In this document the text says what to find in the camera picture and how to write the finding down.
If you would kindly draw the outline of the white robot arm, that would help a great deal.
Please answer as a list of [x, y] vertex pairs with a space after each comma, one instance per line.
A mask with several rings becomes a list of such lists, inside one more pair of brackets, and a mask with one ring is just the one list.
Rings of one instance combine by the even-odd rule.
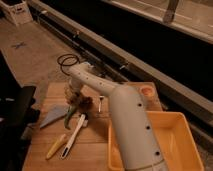
[[144, 99], [135, 87], [96, 76], [88, 62], [71, 66], [69, 73], [75, 91], [87, 85], [108, 98], [125, 171], [169, 171], [145, 110]]

